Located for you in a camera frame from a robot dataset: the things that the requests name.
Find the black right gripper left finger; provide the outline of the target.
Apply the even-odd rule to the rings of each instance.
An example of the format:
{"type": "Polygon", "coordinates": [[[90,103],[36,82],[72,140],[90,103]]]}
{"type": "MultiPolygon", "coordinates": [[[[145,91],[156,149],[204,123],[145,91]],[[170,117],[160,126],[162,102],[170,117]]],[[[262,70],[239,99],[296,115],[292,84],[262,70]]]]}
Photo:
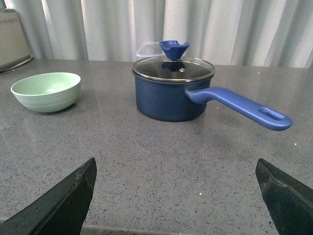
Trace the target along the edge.
{"type": "Polygon", "coordinates": [[[78,235],[97,175],[90,158],[32,204],[0,225],[2,235],[78,235]]]}

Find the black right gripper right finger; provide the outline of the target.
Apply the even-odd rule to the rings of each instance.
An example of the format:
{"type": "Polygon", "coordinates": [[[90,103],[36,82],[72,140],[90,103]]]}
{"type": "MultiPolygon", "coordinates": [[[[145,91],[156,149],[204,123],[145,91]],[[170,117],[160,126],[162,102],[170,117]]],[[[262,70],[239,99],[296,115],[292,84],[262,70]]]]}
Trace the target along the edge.
{"type": "Polygon", "coordinates": [[[313,233],[313,190],[260,158],[256,178],[274,225],[280,235],[313,233]]]}

